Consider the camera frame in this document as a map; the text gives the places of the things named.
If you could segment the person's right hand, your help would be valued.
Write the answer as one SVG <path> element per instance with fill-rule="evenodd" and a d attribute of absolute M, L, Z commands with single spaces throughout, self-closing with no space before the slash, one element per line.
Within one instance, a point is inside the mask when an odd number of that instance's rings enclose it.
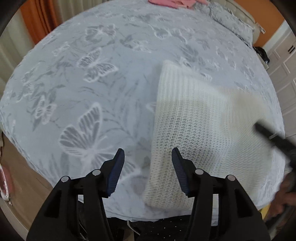
<path fill-rule="evenodd" d="M 272 230 L 282 221 L 290 208 L 295 206 L 295 173 L 288 173 L 270 204 L 265 225 Z"/>

